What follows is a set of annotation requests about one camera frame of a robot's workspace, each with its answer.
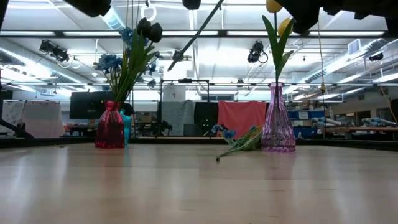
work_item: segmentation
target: purple glass vase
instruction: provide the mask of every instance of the purple glass vase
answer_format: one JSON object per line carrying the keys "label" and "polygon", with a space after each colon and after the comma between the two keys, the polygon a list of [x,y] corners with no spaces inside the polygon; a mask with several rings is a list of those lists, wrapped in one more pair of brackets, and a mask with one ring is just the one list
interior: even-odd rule
{"label": "purple glass vase", "polygon": [[98,122],[95,147],[100,149],[124,148],[123,120],[119,114],[120,102],[106,101],[106,111]]}
{"label": "purple glass vase", "polygon": [[262,127],[261,146],[266,152],[294,152],[296,140],[292,123],[287,114],[282,96],[283,83],[278,83],[278,96],[275,97],[276,83],[271,83],[271,102]]}

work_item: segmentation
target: vase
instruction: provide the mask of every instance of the vase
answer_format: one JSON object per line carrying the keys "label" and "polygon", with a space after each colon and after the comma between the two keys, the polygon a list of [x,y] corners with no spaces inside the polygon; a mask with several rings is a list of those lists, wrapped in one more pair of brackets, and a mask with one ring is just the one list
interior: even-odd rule
{"label": "vase", "polygon": [[129,148],[129,140],[131,135],[131,118],[127,115],[124,115],[125,110],[120,110],[120,115],[122,116],[123,126],[124,126],[124,148]]}
{"label": "vase", "polygon": [[261,147],[266,152],[294,152],[296,141],[292,123],[286,111],[282,96],[283,83],[278,83],[278,96],[275,97],[276,83],[271,83],[271,102],[262,127]]}
{"label": "vase", "polygon": [[98,122],[95,147],[101,149],[124,148],[123,120],[119,114],[120,102],[106,101],[106,111]]}

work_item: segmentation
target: yellow tulip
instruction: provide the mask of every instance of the yellow tulip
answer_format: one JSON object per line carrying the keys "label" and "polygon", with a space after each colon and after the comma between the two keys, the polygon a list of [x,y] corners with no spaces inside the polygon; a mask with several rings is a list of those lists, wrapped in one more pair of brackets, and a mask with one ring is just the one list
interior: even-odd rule
{"label": "yellow tulip", "polygon": [[267,0],[266,2],[267,11],[270,13],[279,12],[282,9],[282,6],[277,3],[275,0]]}
{"label": "yellow tulip", "polygon": [[282,35],[284,34],[284,32],[285,32],[285,30],[286,30],[286,27],[287,27],[287,25],[288,25],[289,23],[290,23],[290,19],[289,19],[289,18],[285,19],[284,21],[282,21],[282,22],[280,23],[279,28],[278,28],[278,34],[279,34],[279,36],[282,36]]}

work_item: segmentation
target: red fabric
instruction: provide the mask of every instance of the red fabric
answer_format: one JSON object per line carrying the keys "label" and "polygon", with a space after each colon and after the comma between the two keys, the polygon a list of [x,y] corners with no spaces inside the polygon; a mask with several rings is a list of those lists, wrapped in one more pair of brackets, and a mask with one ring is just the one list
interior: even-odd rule
{"label": "red fabric", "polygon": [[229,130],[235,130],[235,139],[255,125],[264,125],[267,104],[263,102],[218,102],[218,124],[225,125]]}

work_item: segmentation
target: teal object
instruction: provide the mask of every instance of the teal object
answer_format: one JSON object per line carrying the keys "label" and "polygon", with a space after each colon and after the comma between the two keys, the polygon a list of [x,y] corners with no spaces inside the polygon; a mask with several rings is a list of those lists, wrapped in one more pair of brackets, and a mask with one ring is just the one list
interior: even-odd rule
{"label": "teal object", "polygon": [[122,116],[124,126],[124,148],[128,149],[131,135],[131,118],[124,115],[124,112],[126,112],[124,109],[120,110],[120,115]]}

